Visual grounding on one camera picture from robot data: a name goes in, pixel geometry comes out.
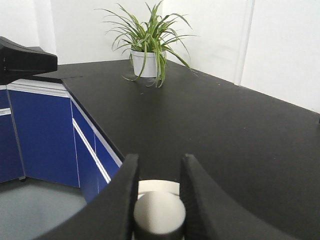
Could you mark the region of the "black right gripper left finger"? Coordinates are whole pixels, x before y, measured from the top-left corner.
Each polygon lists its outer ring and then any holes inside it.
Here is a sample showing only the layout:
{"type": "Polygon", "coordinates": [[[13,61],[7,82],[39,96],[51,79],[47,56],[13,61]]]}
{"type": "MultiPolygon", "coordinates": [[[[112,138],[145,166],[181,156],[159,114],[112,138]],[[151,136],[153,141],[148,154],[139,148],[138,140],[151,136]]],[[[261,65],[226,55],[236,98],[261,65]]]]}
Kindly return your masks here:
{"type": "Polygon", "coordinates": [[[111,182],[71,218],[38,240],[131,240],[138,197],[139,155],[128,154],[111,182]]]}

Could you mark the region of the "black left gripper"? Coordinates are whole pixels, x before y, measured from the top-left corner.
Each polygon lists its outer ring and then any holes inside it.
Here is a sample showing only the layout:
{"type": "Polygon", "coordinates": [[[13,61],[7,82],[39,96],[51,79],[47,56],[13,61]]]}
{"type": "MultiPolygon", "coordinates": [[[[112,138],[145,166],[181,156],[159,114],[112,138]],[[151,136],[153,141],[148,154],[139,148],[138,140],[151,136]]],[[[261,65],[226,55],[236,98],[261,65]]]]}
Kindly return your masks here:
{"type": "Polygon", "coordinates": [[[27,47],[0,37],[0,83],[10,84],[18,79],[54,72],[58,57],[40,47],[27,47]]]}

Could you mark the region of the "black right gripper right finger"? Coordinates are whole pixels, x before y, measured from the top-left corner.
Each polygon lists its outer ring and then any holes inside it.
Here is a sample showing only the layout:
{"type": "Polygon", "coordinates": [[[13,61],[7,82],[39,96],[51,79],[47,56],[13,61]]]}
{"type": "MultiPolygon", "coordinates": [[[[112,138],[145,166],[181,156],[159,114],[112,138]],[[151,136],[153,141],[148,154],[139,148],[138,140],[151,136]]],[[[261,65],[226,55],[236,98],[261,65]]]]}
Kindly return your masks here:
{"type": "Polygon", "coordinates": [[[294,239],[239,205],[189,153],[181,160],[179,194],[186,209],[186,240],[294,239]]]}

